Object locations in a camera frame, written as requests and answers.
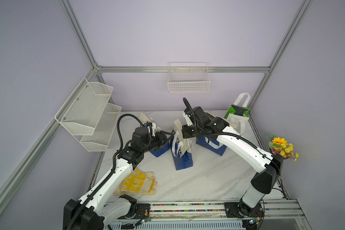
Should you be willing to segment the blue beige tote bag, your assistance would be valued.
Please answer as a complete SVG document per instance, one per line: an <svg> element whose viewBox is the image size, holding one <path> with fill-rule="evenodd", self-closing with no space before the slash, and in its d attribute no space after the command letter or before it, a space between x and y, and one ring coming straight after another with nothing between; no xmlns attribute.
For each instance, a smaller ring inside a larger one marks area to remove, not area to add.
<svg viewBox="0 0 345 230"><path fill-rule="evenodd" d="M174 121L173 139L170 141L170 149L174 165L177 171L193 166L192 142L183 138L182 124L179 119Z"/></svg>
<svg viewBox="0 0 345 230"><path fill-rule="evenodd" d="M155 123L156 124L156 127L154 128L155 133L158 131L162 131L160 126L155 122L155 120L153 120L151 117L147 116L143 112L140 113L139 118L140 118L140 121L143 123L144 127L148 128L147 123ZM166 142L163 145L163 147L157 150L151 150L150 153L155 157L160 157L161 155L166 153L169 150L169 148L170 148L170 143Z"/></svg>
<svg viewBox="0 0 345 230"><path fill-rule="evenodd" d="M217 117L215 114L213 113L208 113L209 117L211 119L213 119L214 117ZM226 122L229 123L229 125L231 127L233 127L234 129L237 128L237 124L235 124L234 122L224 119ZM212 152L214 152L215 154L222 156L227 148L227 146L223 145L222 143L219 143L218 141L214 140L213 138L207 138L207 137L197 137L196 138L196 144L208 149Z"/></svg>

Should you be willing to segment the green white takeout bag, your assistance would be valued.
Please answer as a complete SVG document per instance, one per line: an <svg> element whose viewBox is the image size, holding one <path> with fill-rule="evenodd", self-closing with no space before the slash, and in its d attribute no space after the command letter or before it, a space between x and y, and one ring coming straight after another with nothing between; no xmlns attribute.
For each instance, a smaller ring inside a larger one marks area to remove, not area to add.
<svg viewBox="0 0 345 230"><path fill-rule="evenodd" d="M234 103L230 105L224 116L226 120L236 124L236 128L240 129L240 134L245 132L245 125L250 119L249 111L251 109L247 107L250 99L249 93L241 93Z"/></svg>

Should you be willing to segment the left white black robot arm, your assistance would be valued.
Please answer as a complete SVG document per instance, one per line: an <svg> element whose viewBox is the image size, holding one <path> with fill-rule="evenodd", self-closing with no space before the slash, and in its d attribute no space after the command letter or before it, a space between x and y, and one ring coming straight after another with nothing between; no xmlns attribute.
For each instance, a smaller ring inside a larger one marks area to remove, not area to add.
<svg viewBox="0 0 345 230"><path fill-rule="evenodd" d="M123 144L120 132L120 121L124 117L134 118L139 123L127 145ZM81 198L67 202L63 211L63 229L102 230L120 217L133 217L137 203L133 197L121 195L111 205L106 202L122 181L136 169L145 153L162 149L173 137L171 132L155 131L152 123L143 124L132 114L119 117L117 134L120 148L113 155L111 169Z"/></svg>

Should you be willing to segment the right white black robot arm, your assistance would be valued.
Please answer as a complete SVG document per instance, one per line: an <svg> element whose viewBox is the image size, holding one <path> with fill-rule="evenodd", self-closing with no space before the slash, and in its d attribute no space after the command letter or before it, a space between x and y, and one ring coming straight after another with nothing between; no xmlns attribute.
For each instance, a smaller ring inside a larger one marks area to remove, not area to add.
<svg viewBox="0 0 345 230"><path fill-rule="evenodd" d="M184 139L197 138L209 146L217 142L219 146L234 151L256 171L233 213L239 218L251 216L281 176L282 156L259 148L240 135L225 119L209 115L200 106L193 108L185 97L183 102L186 106L183 116L187 122L182 127Z"/></svg>

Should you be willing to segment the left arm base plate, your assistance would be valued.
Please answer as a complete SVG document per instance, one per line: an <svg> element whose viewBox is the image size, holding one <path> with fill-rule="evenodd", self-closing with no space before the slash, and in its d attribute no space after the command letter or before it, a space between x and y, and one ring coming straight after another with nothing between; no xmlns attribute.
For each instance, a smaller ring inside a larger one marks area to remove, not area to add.
<svg viewBox="0 0 345 230"><path fill-rule="evenodd" d="M150 214L150 204L137 204L132 213L128 213L119 219L141 219L146 216L146 213L147 215Z"/></svg>

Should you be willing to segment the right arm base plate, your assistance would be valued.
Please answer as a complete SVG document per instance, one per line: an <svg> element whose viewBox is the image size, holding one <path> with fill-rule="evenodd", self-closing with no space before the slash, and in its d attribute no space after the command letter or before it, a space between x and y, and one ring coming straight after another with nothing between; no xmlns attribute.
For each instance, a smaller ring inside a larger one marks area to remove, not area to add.
<svg viewBox="0 0 345 230"><path fill-rule="evenodd" d="M242 201L239 202L225 202L224 210L226 217L228 218L249 218L249 217L259 217L264 216L263 207L260 203L257 203L254 208L250 208Z"/></svg>

